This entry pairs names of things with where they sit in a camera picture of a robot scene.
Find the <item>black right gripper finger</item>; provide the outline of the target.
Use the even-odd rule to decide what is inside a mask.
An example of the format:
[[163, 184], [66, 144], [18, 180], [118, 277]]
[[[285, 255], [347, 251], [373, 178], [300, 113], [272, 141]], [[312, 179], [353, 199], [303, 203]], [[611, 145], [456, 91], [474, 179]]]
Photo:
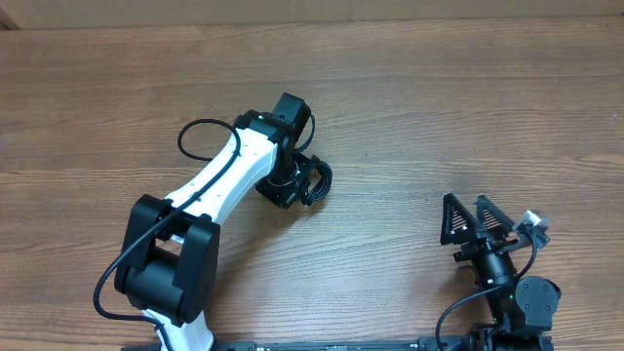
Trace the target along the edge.
[[477, 219], [459, 202], [454, 194], [446, 194], [443, 197], [441, 245], [474, 243], [477, 241], [477, 229]]
[[485, 195], [480, 195], [476, 201], [477, 221], [496, 239], [506, 238], [512, 231], [514, 221], [496, 207]]

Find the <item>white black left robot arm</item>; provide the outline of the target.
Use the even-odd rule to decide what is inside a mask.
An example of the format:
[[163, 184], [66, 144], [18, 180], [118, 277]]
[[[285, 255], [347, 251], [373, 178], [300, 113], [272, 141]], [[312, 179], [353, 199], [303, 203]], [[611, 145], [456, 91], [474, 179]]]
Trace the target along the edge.
[[298, 140], [315, 123], [306, 102], [284, 93], [270, 112], [249, 110], [222, 122], [229, 140], [206, 167], [164, 198], [141, 196], [129, 217], [120, 254], [97, 281], [100, 316], [146, 322], [155, 350], [212, 350], [204, 309], [217, 269], [220, 228], [251, 190], [280, 209], [305, 206], [329, 192], [332, 171], [306, 157]]

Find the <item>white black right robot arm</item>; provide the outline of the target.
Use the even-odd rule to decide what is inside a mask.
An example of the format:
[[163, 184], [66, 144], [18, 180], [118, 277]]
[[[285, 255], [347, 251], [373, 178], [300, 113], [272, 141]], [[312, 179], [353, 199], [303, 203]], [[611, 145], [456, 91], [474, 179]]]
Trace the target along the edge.
[[[549, 222], [527, 210], [514, 221], [486, 196], [475, 201], [471, 214], [448, 193], [443, 197], [440, 243], [457, 245], [453, 254], [474, 275], [475, 291], [448, 307], [433, 336], [435, 350], [552, 350], [553, 327], [561, 289], [552, 281], [530, 276], [528, 270], [549, 242]], [[443, 336], [447, 316], [471, 301], [484, 298], [490, 324], [478, 324], [462, 336]]]

